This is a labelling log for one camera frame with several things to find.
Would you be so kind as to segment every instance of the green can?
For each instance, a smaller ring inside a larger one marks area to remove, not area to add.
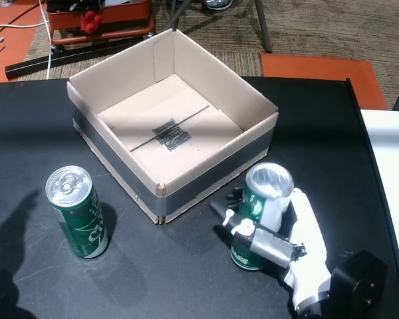
[[[93,258],[108,246],[98,196],[87,171],[62,167],[48,178],[46,195],[74,253]]]
[[[278,231],[293,188],[293,178],[284,167],[275,163],[258,163],[245,177],[239,214]],[[237,266],[245,270],[259,270],[266,263],[264,258],[236,239],[232,242],[231,257]]]

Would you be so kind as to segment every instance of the white table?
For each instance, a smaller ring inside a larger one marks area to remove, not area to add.
[[[399,111],[362,110],[399,246]]]

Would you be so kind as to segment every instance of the gray carpet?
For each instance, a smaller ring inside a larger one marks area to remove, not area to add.
[[[399,0],[264,0],[275,54],[336,56],[369,60],[389,109],[399,95]],[[164,0],[154,0],[157,30],[169,16]],[[261,34],[254,0],[234,0],[226,11],[208,12],[193,3],[179,29],[211,51],[240,75],[261,75]],[[49,44],[39,28],[27,59],[47,54]],[[77,62],[51,71],[68,77],[100,59]],[[44,78],[38,72],[20,78]]]

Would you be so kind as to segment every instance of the table surface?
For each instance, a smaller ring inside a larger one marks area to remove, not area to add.
[[[399,318],[399,255],[347,82],[247,81],[279,107],[264,160],[309,196],[329,269],[362,249],[385,261],[368,318]],[[0,84],[0,318],[291,318],[275,268],[237,268],[208,208],[244,174],[154,225],[76,133],[71,106],[66,80]],[[101,200],[112,239],[97,259],[73,255],[47,202],[46,179],[65,165],[85,168]]]

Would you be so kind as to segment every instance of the open cardboard box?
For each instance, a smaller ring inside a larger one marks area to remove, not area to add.
[[[264,157],[277,107],[183,33],[160,33],[74,76],[74,126],[155,223]]]

